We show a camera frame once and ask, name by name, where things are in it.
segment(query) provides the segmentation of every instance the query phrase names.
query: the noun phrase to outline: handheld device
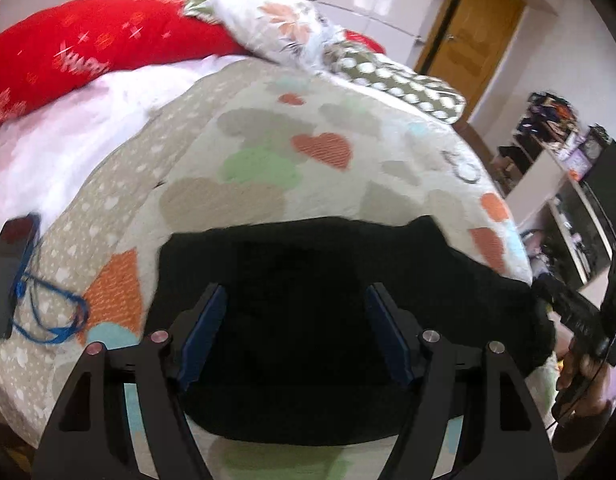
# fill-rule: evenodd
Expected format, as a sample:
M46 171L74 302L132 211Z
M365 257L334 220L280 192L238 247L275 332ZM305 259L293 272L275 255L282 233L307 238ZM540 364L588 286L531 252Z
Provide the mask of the handheld device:
M0 338L12 333L12 315L17 306L15 287L28 265L39 231L39 216L29 214L8 220L0 234Z
M533 283L534 293L548 301L562 316L562 324L572 331L575 344L570 349L578 360L585 354L600 362L616 365L616 250L608 272L608 288L599 309L552 274L542 274ZM552 407L552 416L561 420L565 409L576 402L590 385L577 373L562 390Z

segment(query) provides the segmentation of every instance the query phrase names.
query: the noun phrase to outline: black bracket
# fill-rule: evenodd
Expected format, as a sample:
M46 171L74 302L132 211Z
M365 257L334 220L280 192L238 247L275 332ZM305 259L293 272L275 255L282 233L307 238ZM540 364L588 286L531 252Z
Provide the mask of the black bracket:
M146 437L161 480L211 480L178 393L198 379L226 313L226 292L208 286L168 331L139 345L88 345L48 421L35 457L35 480L148 479L138 471L124 383L136 383ZM366 312L393 379L413 392L412 409L380 480L430 480L453 393L466 410L453 471L441 478L556 480L550 442L523 377L501 343L485 350L453 345L422 330L381 283L366 292Z

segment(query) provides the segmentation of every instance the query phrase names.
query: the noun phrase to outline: green heart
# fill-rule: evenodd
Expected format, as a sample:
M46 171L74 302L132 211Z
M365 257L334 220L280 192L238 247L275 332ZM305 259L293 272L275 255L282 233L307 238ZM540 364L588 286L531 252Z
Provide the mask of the green heart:
M220 174L227 182L265 182L283 189L296 187L302 179L290 160L262 146L232 154L224 161Z

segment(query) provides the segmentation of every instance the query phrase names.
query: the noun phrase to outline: orange heart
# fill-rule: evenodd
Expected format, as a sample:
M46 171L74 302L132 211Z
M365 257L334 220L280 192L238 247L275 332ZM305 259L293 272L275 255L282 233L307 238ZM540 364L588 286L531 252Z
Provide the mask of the orange heart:
M506 273L506 262L504 261L504 243L495 231L489 227L478 227L468 229L472 241L479 249L479 252L486 259L488 266L499 274Z
M103 322L118 324L140 335L144 304L137 276L135 249L110 257L83 295L90 305L90 317L84 331L77 334L82 345L88 330Z
M494 193L485 193L482 195L481 202L491 220L495 222L508 220L508 207L499 196Z
M348 140L339 134L325 133L317 137L301 134L294 136L291 141L298 152L338 170L347 169L352 158Z
M279 97L278 101L287 105L301 106L306 104L306 101L301 99L297 94L288 93Z

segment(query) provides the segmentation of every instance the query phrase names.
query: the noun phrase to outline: smartphone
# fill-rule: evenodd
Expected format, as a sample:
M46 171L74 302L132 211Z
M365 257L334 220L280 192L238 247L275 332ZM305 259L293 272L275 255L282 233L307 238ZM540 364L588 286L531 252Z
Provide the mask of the smartphone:
M0 234L0 338L12 333L12 315L18 298L17 283L28 266L39 231L39 215L8 220Z

